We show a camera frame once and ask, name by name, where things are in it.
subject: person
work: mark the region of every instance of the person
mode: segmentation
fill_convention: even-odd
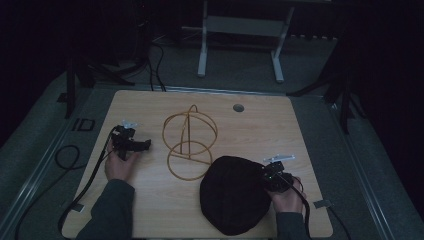
[[[76,239],[79,240],[132,238],[135,189],[128,180],[140,154],[134,152],[123,161],[113,151],[111,141],[107,149],[109,155],[105,162],[105,173],[108,183],[91,210],[91,220],[78,233]],[[294,178],[293,186],[300,189],[300,179]],[[303,204],[299,195],[292,189],[268,194],[276,211],[278,240],[309,239],[303,224]]]

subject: wooden tabletop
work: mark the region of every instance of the wooden tabletop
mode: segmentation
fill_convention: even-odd
[[[244,107],[235,111],[234,105]],[[87,183],[100,156],[110,130],[125,119],[138,123],[135,141],[151,139],[149,151],[143,152],[130,180],[136,194],[134,199],[135,238],[226,238],[213,227],[200,211],[201,179],[178,179],[167,166],[170,149],[164,143],[162,130],[165,120],[177,113],[187,112],[196,105],[200,113],[209,116],[217,126],[217,138],[210,147],[212,158],[230,155],[263,163],[264,158],[277,154],[294,154],[296,159],[284,162],[286,172],[302,179],[311,206],[312,237],[329,237],[333,229],[327,210],[315,209],[313,202],[321,200],[321,191],[312,168],[302,134],[290,100],[281,96],[232,95],[205,93],[118,91],[100,131],[77,194]],[[214,133],[205,122],[194,119],[191,140],[206,146]],[[165,129],[168,145],[180,141],[184,118],[176,116]],[[203,146],[193,144],[192,152]],[[208,158],[209,153],[200,154]],[[63,234],[75,237],[90,220],[90,211],[107,183],[104,166],[97,173],[90,189],[81,199],[84,210],[71,211]],[[171,169],[180,176],[193,178],[203,174],[208,165],[186,161],[171,161]],[[259,224],[248,232],[231,238],[276,237],[275,212],[270,208]]]

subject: handheld controller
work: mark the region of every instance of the handheld controller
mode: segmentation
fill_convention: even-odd
[[[141,152],[149,150],[151,140],[144,142],[136,142],[133,137],[135,130],[133,128],[125,128],[123,126],[116,126],[115,131],[118,133],[112,133],[113,149],[118,151],[118,156],[122,160],[126,160],[127,151]]]
[[[285,173],[281,161],[263,167],[262,184],[270,192],[285,192],[293,185],[293,176]]]

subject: black hat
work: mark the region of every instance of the black hat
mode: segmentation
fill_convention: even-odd
[[[263,165],[222,156],[216,159],[200,184],[203,215],[225,235],[247,232],[268,212],[269,195],[261,184]]]

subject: forearm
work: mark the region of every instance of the forearm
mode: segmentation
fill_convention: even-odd
[[[91,220],[76,239],[131,239],[134,188],[110,180],[91,210]]]
[[[309,240],[303,215],[295,212],[280,212],[276,215],[278,240]]]

